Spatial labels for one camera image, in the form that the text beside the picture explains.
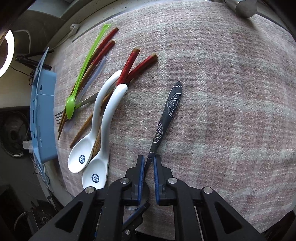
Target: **fork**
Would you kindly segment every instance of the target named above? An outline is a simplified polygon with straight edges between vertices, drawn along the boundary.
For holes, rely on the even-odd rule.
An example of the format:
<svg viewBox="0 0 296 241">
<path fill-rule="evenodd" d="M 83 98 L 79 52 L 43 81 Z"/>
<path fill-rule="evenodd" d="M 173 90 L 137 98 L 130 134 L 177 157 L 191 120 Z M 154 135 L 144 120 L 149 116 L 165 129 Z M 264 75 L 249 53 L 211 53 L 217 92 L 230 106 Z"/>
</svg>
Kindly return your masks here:
<svg viewBox="0 0 296 241">
<path fill-rule="evenodd" d="M 91 97 L 85 99 L 84 101 L 80 102 L 78 105 L 75 106 L 75 109 L 78 109 L 79 107 L 87 104 L 87 103 L 90 103 L 90 102 L 94 102 L 96 100 L 96 97 L 98 95 L 99 92 L 96 92 L 95 94 L 93 94 Z M 63 116 L 63 113 L 64 111 L 62 110 L 61 112 L 55 114 L 55 122 L 57 125 L 60 124 L 60 120 L 62 119 L 62 116 Z"/>
</svg>

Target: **green plastic spoon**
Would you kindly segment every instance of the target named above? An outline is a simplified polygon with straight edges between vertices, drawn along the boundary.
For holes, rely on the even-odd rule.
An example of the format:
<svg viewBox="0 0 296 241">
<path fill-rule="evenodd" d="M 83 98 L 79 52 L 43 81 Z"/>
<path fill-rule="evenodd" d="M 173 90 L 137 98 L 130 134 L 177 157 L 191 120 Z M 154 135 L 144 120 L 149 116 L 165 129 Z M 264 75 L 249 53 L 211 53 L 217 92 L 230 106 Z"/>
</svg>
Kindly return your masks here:
<svg viewBox="0 0 296 241">
<path fill-rule="evenodd" d="M 67 114 L 67 118 L 71 119 L 74 113 L 74 109 L 75 109 L 75 98 L 76 98 L 76 94 L 77 94 L 77 90 L 78 87 L 80 85 L 80 82 L 82 80 L 83 74 L 85 72 L 86 66 L 89 63 L 89 60 L 91 59 L 92 54 L 94 53 L 96 47 L 98 46 L 101 38 L 103 37 L 104 33 L 106 32 L 106 30 L 110 27 L 110 24 L 104 24 L 101 32 L 99 33 L 99 35 L 97 36 L 96 40 L 94 41 L 94 44 L 92 45 L 84 63 L 82 66 L 82 69 L 78 75 L 77 81 L 75 83 L 75 87 L 73 90 L 73 93 L 67 98 L 66 100 L 66 114 Z"/>
</svg>

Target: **brown chopstick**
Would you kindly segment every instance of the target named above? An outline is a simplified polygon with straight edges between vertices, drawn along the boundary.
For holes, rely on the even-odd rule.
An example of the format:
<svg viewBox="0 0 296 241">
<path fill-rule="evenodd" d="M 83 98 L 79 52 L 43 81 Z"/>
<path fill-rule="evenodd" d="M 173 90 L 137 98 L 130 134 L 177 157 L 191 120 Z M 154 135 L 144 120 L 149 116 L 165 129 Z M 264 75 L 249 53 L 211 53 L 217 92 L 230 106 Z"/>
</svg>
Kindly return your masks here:
<svg viewBox="0 0 296 241">
<path fill-rule="evenodd" d="M 106 46 L 106 44 L 113 38 L 113 36 L 118 32 L 118 28 L 114 28 L 100 43 L 100 45 L 95 50 L 94 54 L 91 56 L 91 59 L 89 60 L 88 65 L 86 66 L 86 69 L 89 68 L 90 64 L 94 61 L 95 57 L 103 50 L 103 48 Z"/>
<path fill-rule="evenodd" d="M 148 67 L 150 67 L 153 63 L 155 63 L 158 59 L 158 56 L 156 54 L 150 55 L 148 58 L 146 58 L 144 61 L 142 61 L 137 67 L 135 67 L 127 76 L 126 78 L 126 84 L 129 84 L 129 82 L 142 74 Z M 86 122 L 83 124 L 83 126 L 80 128 L 76 136 L 74 137 L 70 148 L 72 148 L 77 140 L 80 138 L 82 133 L 86 130 L 87 126 L 90 124 L 92 120 L 92 114 L 89 116 L 89 118 L 86 120 Z"/>
<path fill-rule="evenodd" d="M 98 135 L 96 137 L 96 142 L 94 144 L 94 150 L 93 150 L 93 155 L 91 158 L 94 158 L 96 156 L 96 154 L 98 154 L 100 147 L 101 147 L 101 127 L 99 129 Z"/>
<path fill-rule="evenodd" d="M 104 98 L 103 103 L 102 103 L 102 107 L 101 107 L 101 112 L 104 112 L 104 109 L 106 108 L 106 105 L 112 95 L 113 91 L 110 91 Z M 82 133 L 86 130 L 86 128 L 88 127 L 88 125 L 91 123 L 92 121 L 92 116 L 93 113 L 87 118 L 87 120 L 85 121 L 85 123 L 83 124 L 83 126 L 80 128 L 80 130 L 78 131 L 78 133 L 76 134 L 76 136 L 74 137 L 72 143 L 70 144 L 70 148 L 72 148 L 76 142 L 78 141 L 79 137 L 82 135 Z"/>
<path fill-rule="evenodd" d="M 104 55 L 106 55 L 115 45 L 115 41 L 111 40 L 109 41 L 109 43 L 103 48 L 103 50 L 99 53 L 99 55 L 94 59 L 94 61 L 92 62 L 92 64 L 90 65 L 90 67 L 87 70 L 87 73 L 85 73 L 85 75 L 83 76 L 81 83 L 78 87 L 78 91 L 77 93 L 79 94 L 79 92 L 81 91 L 82 87 L 84 87 L 87 83 L 87 80 L 89 79 L 89 75 L 91 74 L 91 72 L 94 70 L 94 68 L 96 67 L 96 65 L 102 60 L 102 58 L 104 57 Z M 59 134 L 58 134 L 58 140 L 61 136 L 62 130 L 64 128 L 66 122 L 66 107 L 64 109 L 64 113 L 59 125 Z"/>
<path fill-rule="evenodd" d="M 98 54 L 98 56 L 93 60 L 93 62 L 90 64 L 89 68 L 87 69 L 86 73 L 82 77 L 81 83 L 78 87 L 77 95 L 81 91 L 81 89 L 86 85 L 87 81 L 89 80 L 89 76 L 93 72 L 93 70 L 96 68 L 97 64 L 103 59 L 104 55 L 107 55 L 107 53 L 114 47 L 115 41 L 111 40 Z"/>
<path fill-rule="evenodd" d="M 158 56 L 154 53 L 150 55 L 148 58 L 146 58 L 144 61 L 142 61 L 137 67 L 135 67 L 127 76 L 125 84 L 128 84 L 132 79 L 136 78 L 140 74 L 142 74 L 145 69 L 150 67 L 152 64 L 154 64 L 158 59 Z"/>
</svg>

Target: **blue dish rack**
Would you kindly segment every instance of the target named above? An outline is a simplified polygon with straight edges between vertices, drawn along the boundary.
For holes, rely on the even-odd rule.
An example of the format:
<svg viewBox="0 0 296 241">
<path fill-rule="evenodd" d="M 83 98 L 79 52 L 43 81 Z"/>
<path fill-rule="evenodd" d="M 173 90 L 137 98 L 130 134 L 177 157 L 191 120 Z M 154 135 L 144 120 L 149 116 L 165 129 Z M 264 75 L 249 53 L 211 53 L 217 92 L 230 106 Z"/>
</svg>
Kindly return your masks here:
<svg viewBox="0 0 296 241">
<path fill-rule="evenodd" d="M 30 130 L 35 164 L 45 178 L 43 164 L 57 157 L 54 137 L 54 86 L 56 73 L 42 69 L 48 48 L 42 56 L 32 83 Z"/>
</svg>

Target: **blue logo on spoon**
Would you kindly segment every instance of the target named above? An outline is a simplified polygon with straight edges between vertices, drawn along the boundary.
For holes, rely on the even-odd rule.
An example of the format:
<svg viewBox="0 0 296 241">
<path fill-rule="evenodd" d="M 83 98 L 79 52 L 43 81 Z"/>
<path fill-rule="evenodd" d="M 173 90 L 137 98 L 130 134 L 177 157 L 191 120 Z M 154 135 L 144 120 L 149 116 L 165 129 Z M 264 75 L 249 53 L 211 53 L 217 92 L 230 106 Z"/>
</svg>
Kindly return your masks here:
<svg viewBox="0 0 296 241">
<path fill-rule="evenodd" d="M 94 183 L 98 183 L 99 182 L 99 176 L 97 175 L 97 174 L 93 174 L 92 176 L 91 176 L 91 179 L 92 179 L 92 181 L 94 182 Z"/>
<path fill-rule="evenodd" d="M 85 162 L 85 156 L 84 156 L 84 155 L 81 155 L 81 156 L 79 157 L 79 162 L 80 162 L 81 164 Z"/>
</svg>

